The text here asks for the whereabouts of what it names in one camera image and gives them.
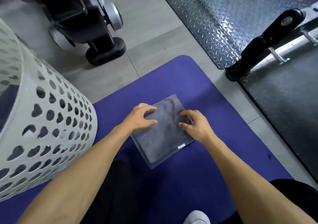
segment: hand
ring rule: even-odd
[[[157,123],[156,120],[145,120],[143,117],[145,112],[149,110],[157,110],[157,108],[146,103],[140,103],[133,108],[133,111],[125,118],[122,124],[129,128],[131,133],[155,125]]]
[[[189,116],[193,119],[193,125],[179,123],[179,126],[200,143],[206,144],[216,136],[206,117],[198,110],[186,110],[181,112],[180,115]]]

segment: shoe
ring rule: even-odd
[[[210,224],[210,220],[203,212],[193,211],[187,216],[183,224]]]

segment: gray floor tile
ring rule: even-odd
[[[165,0],[110,0],[120,10],[124,22],[117,35],[127,49],[182,25]]]
[[[88,45],[78,44],[72,51],[65,51],[55,44],[48,33],[50,23],[39,5],[20,0],[0,0],[0,17],[62,75],[75,73],[90,65],[85,57]],[[110,30],[112,36],[116,36],[113,29]]]
[[[92,103],[103,99],[138,78],[127,54],[99,67],[90,67],[66,76],[66,79]]]
[[[295,180],[318,189],[316,182],[266,120],[259,117],[249,123],[249,126]]]
[[[185,26],[133,47],[127,51],[127,54],[140,77],[179,55],[188,55],[214,82],[247,123],[260,116],[241,87],[225,78],[223,71],[216,68]]]

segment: white laundry basket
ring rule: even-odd
[[[52,179],[93,144],[93,105],[2,20],[0,99],[2,113],[9,108],[0,128],[0,201]]]

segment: diamond plate metal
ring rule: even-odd
[[[317,0],[166,0],[219,69],[285,10]]]

